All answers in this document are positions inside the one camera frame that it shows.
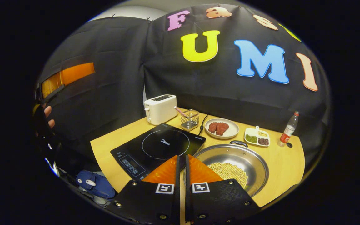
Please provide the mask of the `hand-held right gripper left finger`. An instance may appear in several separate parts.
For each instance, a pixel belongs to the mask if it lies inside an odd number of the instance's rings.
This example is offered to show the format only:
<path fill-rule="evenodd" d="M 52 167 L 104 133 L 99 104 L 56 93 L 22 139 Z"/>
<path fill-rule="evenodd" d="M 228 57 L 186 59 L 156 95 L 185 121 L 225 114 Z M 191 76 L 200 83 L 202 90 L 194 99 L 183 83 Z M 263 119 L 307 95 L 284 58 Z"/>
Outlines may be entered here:
<path fill-rule="evenodd" d="M 141 181 L 130 180 L 107 210 L 133 225 L 180 224 L 180 157 L 173 156 Z"/>

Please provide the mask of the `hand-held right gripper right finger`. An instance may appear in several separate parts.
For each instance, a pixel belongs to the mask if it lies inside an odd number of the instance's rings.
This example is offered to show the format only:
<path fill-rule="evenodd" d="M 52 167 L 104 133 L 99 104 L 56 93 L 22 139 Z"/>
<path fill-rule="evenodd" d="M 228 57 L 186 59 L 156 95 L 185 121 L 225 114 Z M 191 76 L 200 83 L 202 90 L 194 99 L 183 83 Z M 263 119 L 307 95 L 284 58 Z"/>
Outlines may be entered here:
<path fill-rule="evenodd" d="M 207 177 L 208 167 L 193 157 L 185 157 L 185 219 L 192 225 L 240 225 L 261 208 L 234 179 Z"/>

